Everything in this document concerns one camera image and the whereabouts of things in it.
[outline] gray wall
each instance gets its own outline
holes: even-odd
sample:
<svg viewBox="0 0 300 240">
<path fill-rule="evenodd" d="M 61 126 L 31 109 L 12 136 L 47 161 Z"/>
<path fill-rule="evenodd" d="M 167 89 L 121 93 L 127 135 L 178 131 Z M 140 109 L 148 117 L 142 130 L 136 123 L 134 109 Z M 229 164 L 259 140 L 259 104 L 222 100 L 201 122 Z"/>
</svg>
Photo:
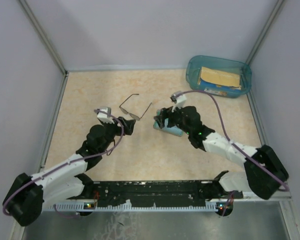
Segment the gray wall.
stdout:
<svg viewBox="0 0 300 240">
<path fill-rule="evenodd" d="M 245 61 L 276 0 L 27 0 L 65 68 L 180 68 Z"/>
<path fill-rule="evenodd" d="M 2 201 L 15 177 L 32 174 L 63 76 L 16 0 L 0 1 L 0 240 L 13 218 Z"/>
<path fill-rule="evenodd" d="M 290 174 L 300 212 L 300 0 L 286 1 L 251 67 L 268 141 Z"/>
</svg>

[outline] blue plastic container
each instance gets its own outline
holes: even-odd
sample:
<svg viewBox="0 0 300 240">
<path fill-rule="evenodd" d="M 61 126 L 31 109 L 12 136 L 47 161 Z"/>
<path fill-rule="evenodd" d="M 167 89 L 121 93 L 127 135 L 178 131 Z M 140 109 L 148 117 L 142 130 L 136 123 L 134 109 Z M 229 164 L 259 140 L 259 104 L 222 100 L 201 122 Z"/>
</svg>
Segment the blue plastic container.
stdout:
<svg viewBox="0 0 300 240">
<path fill-rule="evenodd" d="M 201 67 L 240 75 L 241 89 L 219 86 L 204 80 L 199 82 Z M 191 58 L 185 73 L 186 81 L 192 89 L 203 90 L 213 95 L 228 98 L 237 98 L 240 95 L 247 94 L 251 89 L 251 77 L 252 72 L 250 67 L 243 62 L 203 55 Z"/>
</svg>

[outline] beige table surface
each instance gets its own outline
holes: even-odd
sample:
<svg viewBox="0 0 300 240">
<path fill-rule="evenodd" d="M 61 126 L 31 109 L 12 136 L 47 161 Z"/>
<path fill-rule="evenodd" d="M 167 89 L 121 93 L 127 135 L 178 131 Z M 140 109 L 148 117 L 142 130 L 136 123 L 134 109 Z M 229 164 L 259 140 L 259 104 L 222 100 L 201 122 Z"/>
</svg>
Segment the beige table surface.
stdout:
<svg viewBox="0 0 300 240">
<path fill-rule="evenodd" d="M 123 137 L 110 156 L 104 156 L 86 174 L 95 181 L 123 180 L 206 180 L 223 170 L 242 169 L 218 155 L 195 149 L 187 139 L 153 129 L 157 109 L 173 105 L 170 95 L 190 90 L 185 70 L 127 70 L 72 72 L 57 118 L 45 168 L 71 156 L 86 139 L 89 129 L 99 124 L 94 109 L 112 108 L 112 114 L 131 119 L 119 105 L 133 93 L 123 107 L 141 116 L 131 136 Z M 196 106 L 201 121 L 223 135 L 218 113 L 209 96 L 189 93 L 185 106 Z M 260 146 L 247 97 L 231 99 L 216 96 L 228 135 L 239 143 Z"/>
</svg>

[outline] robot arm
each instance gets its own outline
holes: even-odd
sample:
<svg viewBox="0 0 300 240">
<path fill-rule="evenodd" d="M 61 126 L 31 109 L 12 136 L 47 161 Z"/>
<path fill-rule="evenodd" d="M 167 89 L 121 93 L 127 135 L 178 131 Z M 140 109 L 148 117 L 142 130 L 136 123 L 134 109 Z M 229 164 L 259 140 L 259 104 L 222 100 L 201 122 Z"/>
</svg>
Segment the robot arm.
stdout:
<svg viewBox="0 0 300 240">
<path fill-rule="evenodd" d="M 12 215 L 21 226 L 28 226 L 39 217 L 42 209 L 68 198 L 89 196 L 93 181 L 84 172 L 101 161 L 101 154 L 107 151 L 115 136 L 122 135 L 121 126 L 110 114 L 109 107 L 98 110 L 97 118 L 101 125 L 90 129 L 81 148 L 67 160 L 30 176 L 25 173 L 17 176 L 3 201 L 5 213 Z M 123 126 L 123 135 L 133 133 L 136 120 L 123 117 L 117 120 Z"/>
<path fill-rule="evenodd" d="M 187 133 L 188 140 L 196 149 L 218 154 L 245 169 L 245 172 L 223 172 L 222 176 L 219 176 L 219 184 L 226 192 L 252 191 L 260 198 L 267 200 L 281 186 L 268 173 L 249 161 L 247 156 L 257 161 L 282 182 L 288 179 L 286 169 L 270 146 L 263 145 L 257 148 L 231 142 L 215 130 L 203 125 L 196 107 L 183 107 L 186 101 L 184 94 L 176 92 L 171 99 L 175 105 L 162 108 L 160 114 L 154 117 L 160 128 L 165 127 L 165 119 L 168 119 L 166 127 L 176 126 Z"/>
</svg>

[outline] eyeglasses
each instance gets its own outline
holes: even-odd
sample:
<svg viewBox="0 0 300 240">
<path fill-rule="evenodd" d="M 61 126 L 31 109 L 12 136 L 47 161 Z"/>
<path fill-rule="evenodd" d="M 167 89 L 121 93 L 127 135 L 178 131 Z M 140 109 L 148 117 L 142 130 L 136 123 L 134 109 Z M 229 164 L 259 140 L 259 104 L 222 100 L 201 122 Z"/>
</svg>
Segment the eyeglasses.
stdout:
<svg viewBox="0 0 300 240">
<path fill-rule="evenodd" d="M 145 110 L 145 112 L 142 114 L 141 117 L 138 117 L 137 115 L 131 113 L 131 112 L 128 112 L 127 110 L 125 110 L 122 105 L 129 99 L 131 98 L 131 96 L 133 95 L 139 95 L 139 93 L 134 93 L 134 94 L 131 94 L 126 100 L 123 101 L 123 103 L 120 104 L 119 108 L 121 109 L 121 111 L 124 113 L 124 114 L 129 114 L 130 117 L 132 117 L 134 120 L 137 120 L 137 121 L 140 121 L 142 119 L 142 117 L 146 114 L 146 112 L 148 111 L 148 109 L 150 108 L 152 102 L 150 102 L 149 106 L 147 107 L 147 109 Z"/>
</svg>

